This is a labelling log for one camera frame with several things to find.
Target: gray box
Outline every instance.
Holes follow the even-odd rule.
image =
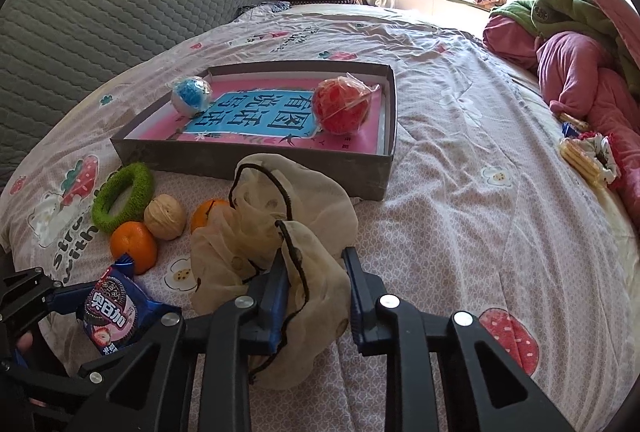
[[[136,127],[170,101],[171,93],[162,96],[127,123],[111,138],[111,144],[122,163],[141,161],[153,170],[197,176],[234,178],[236,164],[242,158],[258,153],[283,155],[307,168],[321,172],[338,182],[351,197],[381,201],[391,173],[396,147],[396,82],[388,65],[360,62],[280,61],[239,63],[210,67],[200,75],[291,73],[292,78],[304,74],[318,77],[318,82],[347,73],[362,81],[378,79],[382,87],[382,138],[377,155],[298,147],[243,144],[211,141],[149,141],[126,139]]]

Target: green clothing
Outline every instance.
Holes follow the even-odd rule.
[[[640,98],[640,69],[613,22],[593,0],[517,0],[492,10],[490,16],[495,15],[509,17],[545,40],[564,31],[593,38],[613,55],[629,91]]]

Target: pink book cover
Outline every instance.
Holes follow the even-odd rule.
[[[199,141],[293,146],[318,150],[382,154],[383,96],[371,96],[369,116],[356,133],[336,136],[319,129],[311,112],[317,78],[259,78],[252,75],[210,80],[216,98],[206,112],[188,119],[170,101],[134,128],[126,139]]]

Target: beige mesh fabric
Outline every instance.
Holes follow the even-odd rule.
[[[340,252],[355,241],[358,219],[338,183],[276,154],[238,163],[231,200],[191,236],[199,285],[191,303],[203,315],[245,294],[242,281],[268,270],[281,248],[290,283],[284,346],[273,358],[252,358],[251,367],[258,386],[290,388],[347,327],[350,282]]]

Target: blue and white ball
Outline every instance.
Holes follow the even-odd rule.
[[[200,76],[171,82],[171,103],[183,116],[192,118],[205,112],[211,103],[211,87]]]

